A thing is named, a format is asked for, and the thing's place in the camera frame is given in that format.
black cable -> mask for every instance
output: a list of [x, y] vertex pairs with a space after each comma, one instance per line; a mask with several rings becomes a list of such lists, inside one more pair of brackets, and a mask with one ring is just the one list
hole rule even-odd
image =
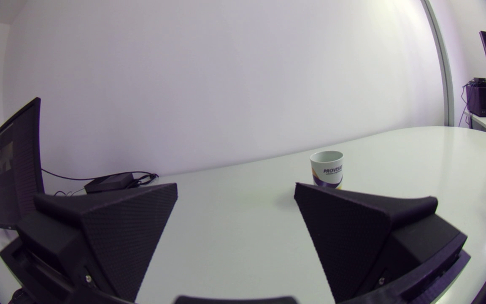
[[465, 85], [462, 86], [461, 99], [462, 99], [462, 101], [464, 101], [464, 103], [466, 104], [466, 106], [464, 106], [464, 110], [462, 110], [461, 118], [459, 119], [459, 125], [458, 125], [459, 128], [461, 127], [462, 117], [464, 116], [464, 112], [465, 112], [465, 110], [466, 110], [466, 108], [468, 106], [466, 100], [464, 100], [464, 97], [462, 96], [462, 95], [464, 95], [464, 89], [466, 88], [467, 85], [468, 84], [465, 84]]
[[80, 190], [78, 190], [78, 191], [74, 191], [73, 193], [71, 193], [71, 196], [73, 196], [73, 195], [77, 194], [78, 192], [80, 192], [80, 191], [82, 191], [82, 190], [84, 190], [84, 189], [85, 189], [85, 188], [81, 188], [81, 189], [80, 189]]
[[461, 122], [462, 122], [462, 118], [464, 117], [464, 112], [466, 111], [466, 108], [468, 107], [468, 102], [466, 100], [464, 100], [464, 97], [463, 97], [463, 95], [464, 95], [464, 89], [466, 87], [473, 88], [475, 84], [476, 83], [474, 81], [471, 81], [470, 80], [465, 85], [462, 86], [461, 99], [465, 103], [465, 106], [464, 106], [464, 109], [462, 110], [462, 114], [461, 114], [461, 118], [459, 119], [459, 125], [458, 125], [458, 127], [461, 127]]
[[[98, 176], [98, 177], [91, 177], [89, 179], [75, 179], [74, 177], [66, 177], [66, 176], [62, 176], [62, 175], [57, 175], [57, 174], [52, 173], [52, 172], [50, 172], [46, 169], [41, 169], [41, 170], [50, 174], [50, 175], [54, 175], [55, 177], [59, 177], [60, 179], [70, 179], [71, 181], [90, 181], [92, 179], [99, 179], [101, 177], [115, 175], [115, 174], [110, 174], [110, 175], [102, 175], [102, 176]], [[150, 172], [146, 172], [146, 171], [128, 171], [128, 172], [121, 172], [121, 173], [116, 173], [116, 174], [127, 174], [127, 173], [144, 173], [144, 174], [147, 174], [147, 175], [156, 175], [155, 173], [150, 173]]]
[[125, 189], [135, 188], [135, 187], [139, 187], [141, 185], [147, 185], [147, 184], [151, 183], [157, 177], [159, 177], [159, 176], [155, 173], [143, 175], [142, 177], [139, 177], [138, 179], [133, 180], [129, 185], [127, 185], [127, 187], [125, 187]]

